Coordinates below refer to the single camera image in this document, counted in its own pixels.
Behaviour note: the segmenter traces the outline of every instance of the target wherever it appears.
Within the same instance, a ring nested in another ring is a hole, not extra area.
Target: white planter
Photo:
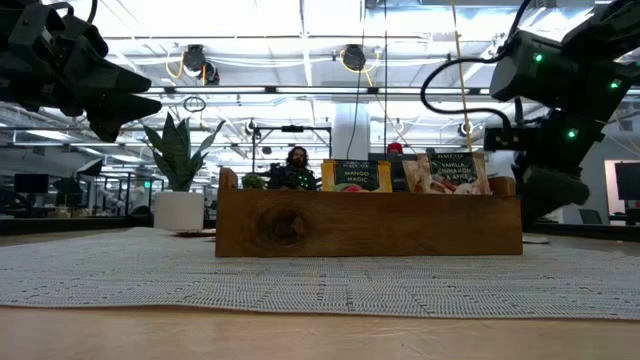
[[[204,194],[161,192],[156,194],[153,227],[172,231],[202,230]]]

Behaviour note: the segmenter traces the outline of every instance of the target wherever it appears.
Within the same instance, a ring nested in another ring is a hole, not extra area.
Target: chair
[[[597,210],[579,209],[580,218],[585,225],[602,225],[602,218]]]

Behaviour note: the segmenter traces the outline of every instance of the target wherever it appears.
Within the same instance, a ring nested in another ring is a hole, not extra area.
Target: wooden table
[[[640,256],[640,244],[549,238],[550,246]],[[54,239],[53,234],[0,237],[0,245]],[[623,321],[435,320],[183,308],[0,308],[2,360],[622,360],[639,358],[638,338],[640,323]]]

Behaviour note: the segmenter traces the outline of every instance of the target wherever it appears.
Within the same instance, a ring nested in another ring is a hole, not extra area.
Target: man
[[[302,146],[294,147],[287,156],[287,165],[271,170],[267,189],[316,190],[316,179],[307,165],[307,150]]]

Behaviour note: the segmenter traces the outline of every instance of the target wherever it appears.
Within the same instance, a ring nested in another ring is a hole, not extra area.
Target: person
[[[387,146],[387,154],[402,155],[402,145],[396,142],[389,144]]]
[[[302,146],[294,147],[289,151],[286,166],[271,169],[267,189],[316,190],[316,179],[308,165],[307,150]]]

